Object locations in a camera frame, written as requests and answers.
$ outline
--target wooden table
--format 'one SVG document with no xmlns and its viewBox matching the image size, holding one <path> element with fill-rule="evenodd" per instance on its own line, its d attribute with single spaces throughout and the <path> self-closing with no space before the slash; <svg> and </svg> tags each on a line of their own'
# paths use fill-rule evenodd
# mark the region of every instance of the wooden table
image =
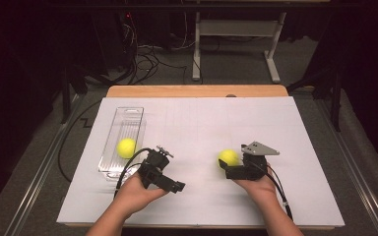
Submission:
<svg viewBox="0 0 378 236">
<path fill-rule="evenodd" d="M 114 86 L 106 97 L 271 97 L 287 96 L 280 85 L 257 86 Z"/>
</svg>

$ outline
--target silver metal bracket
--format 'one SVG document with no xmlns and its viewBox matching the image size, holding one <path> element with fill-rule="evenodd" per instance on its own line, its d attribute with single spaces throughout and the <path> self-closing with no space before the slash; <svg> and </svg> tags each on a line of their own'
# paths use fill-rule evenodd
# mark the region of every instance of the silver metal bracket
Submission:
<svg viewBox="0 0 378 236">
<path fill-rule="evenodd" d="M 277 150 L 267 147 L 265 145 L 262 145 L 256 141 L 246 147 L 243 147 L 241 151 L 248 154 L 252 154 L 252 155 L 279 155 L 280 154 Z"/>
<path fill-rule="evenodd" d="M 164 153 L 165 155 L 168 155 L 170 156 L 171 158 L 174 158 L 174 155 L 170 154 L 170 152 L 168 152 L 166 149 L 164 149 L 163 147 L 161 146 L 157 146 L 158 150 L 162 153 Z"/>
</svg>

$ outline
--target table leg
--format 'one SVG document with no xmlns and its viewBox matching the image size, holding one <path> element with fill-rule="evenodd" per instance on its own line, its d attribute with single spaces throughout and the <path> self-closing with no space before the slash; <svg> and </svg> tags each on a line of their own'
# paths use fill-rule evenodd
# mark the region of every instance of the table leg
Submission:
<svg viewBox="0 0 378 236">
<path fill-rule="evenodd" d="M 266 63 L 269 68 L 270 75 L 272 77 L 272 81 L 275 84 L 279 84 L 281 82 L 281 78 L 279 77 L 278 70 L 276 69 L 275 61 L 273 60 L 273 55 L 275 54 L 276 46 L 278 45 L 279 37 L 281 36 L 282 28 L 284 27 L 284 18 L 286 13 L 281 13 L 279 17 L 278 24 L 275 28 L 275 33 L 273 35 L 272 47 L 270 51 L 265 51 L 265 58 Z"/>
<path fill-rule="evenodd" d="M 193 54 L 193 66 L 192 66 L 192 80 L 201 80 L 201 51 L 199 49 L 199 43 L 201 39 L 200 33 L 200 13 L 196 13 L 196 25 L 195 25 L 195 52 Z"/>
</svg>

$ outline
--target metal rail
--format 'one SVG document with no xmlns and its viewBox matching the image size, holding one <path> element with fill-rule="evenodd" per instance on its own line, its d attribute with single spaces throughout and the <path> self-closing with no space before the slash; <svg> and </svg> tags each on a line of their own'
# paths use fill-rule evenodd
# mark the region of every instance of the metal rail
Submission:
<svg viewBox="0 0 378 236">
<path fill-rule="evenodd" d="M 369 185 L 367 184 L 366 180 L 364 179 L 363 174 L 361 173 L 360 169 L 358 168 L 357 163 L 354 161 L 354 156 L 349 151 L 346 142 L 344 141 L 341 133 L 337 132 L 334 128 L 333 124 L 330 120 L 330 111 L 327 105 L 324 103 L 323 100 L 317 99 L 315 100 L 318 108 L 320 109 L 323 117 L 330 127 L 332 134 L 334 135 L 337 144 L 343 154 L 343 161 L 345 163 L 346 170 L 349 174 L 351 181 L 353 182 L 355 189 L 359 193 L 361 197 L 361 201 L 363 202 L 364 206 L 370 218 L 373 221 L 373 224 L 378 232 L 378 200 L 376 196 L 371 191 Z"/>
<path fill-rule="evenodd" d="M 78 111 L 80 104 L 82 103 L 83 97 L 75 95 L 72 101 L 72 112 L 67 118 L 66 122 L 61 125 L 56 136 L 54 137 L 51 145 L 42 160 L 42 163 L 38 167 L 38 170 L 33 177 L 30 186 L 28 187 L 23 200 L 20 203 L 20 206 L 17 209 L 14 217 L 12 218 L 11 223 L 9 224 L 5 235 L 19 235 L 24 223 L 27 220 L 27 217 L 30 214 L 30 211 L 35 203 L 36 198 L 38 197 L 39 192 L 41 191 L 42 185 L 48 175 L 48 172 L 51 169 L 52 163 L 57 157 L 57 151 L 60 149 L 63 138 L 66 136 L 69 126 L 71 125 L 72 117 Z"/>
</svg>

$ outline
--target black electronic equipment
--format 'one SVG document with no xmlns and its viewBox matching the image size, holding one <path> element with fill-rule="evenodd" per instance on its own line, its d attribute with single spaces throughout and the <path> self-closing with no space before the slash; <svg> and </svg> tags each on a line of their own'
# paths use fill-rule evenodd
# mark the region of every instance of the black electronic equipment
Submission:
<svg viewBox="0 0 378 236">
<path fill-rule="evenodd" d="M 160 146 L 157 146 L 157 148 L 158 150 L 154 150 L 151 148 L 142 148 L 138 150 L 130 158 L 130 160 L 125 165 L 124 170 L 121 173 L 121 176 L 119 177 L 114 196 L 121 188 L 122 180 L 131 162 L 137 155 L 139 155 L 141 152 L 145 150 L 147 150 L 149 154 L 147 155 L 147 158 L 143 160 L 142 163 L 139 163 L 141 164 L 141 166 L 137 170 L 137 172 L 140 174 L 144 188 L 147 189 L 151 184 L 154 184 L 159 188 L 172 193 L 181 192 L 183 190 L 183 188 L 185 187 L 184 183 L 173 181 L 172 179 L 162 174 L 162 170 L 170 162 L 167 157 L 173 157 L 173 155 Z"/>
<path fill-rule="evenodd" d="M 220 167 L 225 170 L 227 179 L 245 179 L 258 180 L 262 178 L 267 170 L 267 160 L 265 155 L 277 155 L 278 151 L 264 146 L 258 142 L 253 142 L 250 145 L 242 145 L 243 165 L 228 166 L 221 159 Z"/>
</svg>

